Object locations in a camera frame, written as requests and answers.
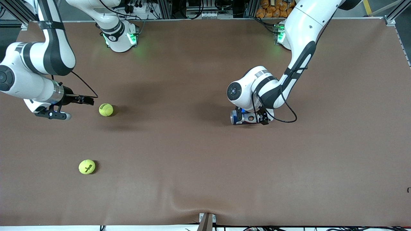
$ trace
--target gray floor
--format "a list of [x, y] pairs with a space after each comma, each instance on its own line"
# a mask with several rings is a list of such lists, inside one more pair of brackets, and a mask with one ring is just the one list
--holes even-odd
[[[395, 0], [368, 0], [371, 10], [376, 11]], [[74, 8], [66, 3], [65, 0], [62, 0], [59, 4], [59, 10], [61, 17], [64, 21], [92, 21], [92, 19], [85, 14], [84, 12], [80, 11], [77, 8]], [[384, 16], [388, 14], [391, 9], [388, 9], [384, 12], [381, 12], [377, 16]], [[356, 6], [354, 9], [349, 11], [344, 10], [337, 10], [334, 17], [341, 18], [341, 17], [362, 17], [365, 16], [367, 13], [365, 11], [364, 5], [361, 3]], [[405, 10], [396, 21], [396, 28], [398, 33], [401, 37], [403, 46], [407, 54], [411, 55], [411, 33], [409, 32], [411, 28], [411, 7]], [[7, 46], [14, 42], [17, 38], [19, 33], [19, 28], [0, 28], [0, 60], [3, 60], [5, 56], [5, 51]]]

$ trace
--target gray band on robot arm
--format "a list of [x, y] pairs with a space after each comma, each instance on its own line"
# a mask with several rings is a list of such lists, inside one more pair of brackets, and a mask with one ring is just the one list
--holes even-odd
[[[39, 27], [42, 29], [48, 43], [29, 42], [23, 47], [17, 47], [23, 62], [32, 72], [37, 74], [68, 75], [75, 66], [75, 56], [68, 43], [64, 25], [57, 5], [53, 0], [38, 0]], [[42, 64], [36, 59], [42, 57]]]

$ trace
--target yellow-green tennis ball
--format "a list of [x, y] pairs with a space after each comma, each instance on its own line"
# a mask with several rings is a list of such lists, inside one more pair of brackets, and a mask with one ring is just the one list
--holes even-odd
[[99, 112], [102, 116], [110, 116], [111, 114], [113, 114], [113, 106], [111, 106], [110, 104], [102, 104], [99, 107]]
[[83, 160], [79, 164], [79, 171], [82, 174], [90, 174], [94, 171], [95, 168], [96, 168], [96, 163], [94, 163], [94, 161], [90, 159]]

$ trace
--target brown potato-like object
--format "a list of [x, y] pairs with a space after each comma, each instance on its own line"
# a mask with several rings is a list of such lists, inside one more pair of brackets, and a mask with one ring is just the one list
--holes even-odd
[[277, 9], [275, 8], [275, 6], [269, 6], [269, 7], [267, 8], [267, 12], [268, 12], [268, 13], [274, 13], [276, 10], [277, 10]]
[[286, 18], [287, 17], [287, 12], [285, 10], [280, 11], [280, 18]]
[[263, 8], [259, 8], [256, 12], [256, 18], [264, 18], [265, 15], [266, 10], [264, 10]]
[[275, 8], [279, 10], [286, 10], [288, 7], [286, 2], [283, 2], [282, 0], [276, 0], [275, 1]]
[[290, 15], [290, 13], [291, 13], [292, 10], [293, 10], [293, 9], [291, 9], [291, 8], [288, 8], [288, 9], [286, 10], [286, 12], [287, 12], [287, 17]]
[[280, 10], [277, 9], [277, 10], [272, 14], [272, 17], [273, 17], [273, 18], [278, 18], [279, 16], [280, 16]]
[[266, 9], [267, 7], [270, 6], [270, 1], [269, 0], [261, 0], [260, 1], [261, 7]]

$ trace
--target round black joint cap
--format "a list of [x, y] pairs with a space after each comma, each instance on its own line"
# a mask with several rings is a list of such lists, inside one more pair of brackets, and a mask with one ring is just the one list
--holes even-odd
[[229, 100], [233, 101], [240, 97], [241, 95], [241, 85], [237, 82], [231, 83], [227, 88], [227, 97]]
[[14, 73], [8, 67], [0, 65], [0, 91], [8, 91], [14, 84]]

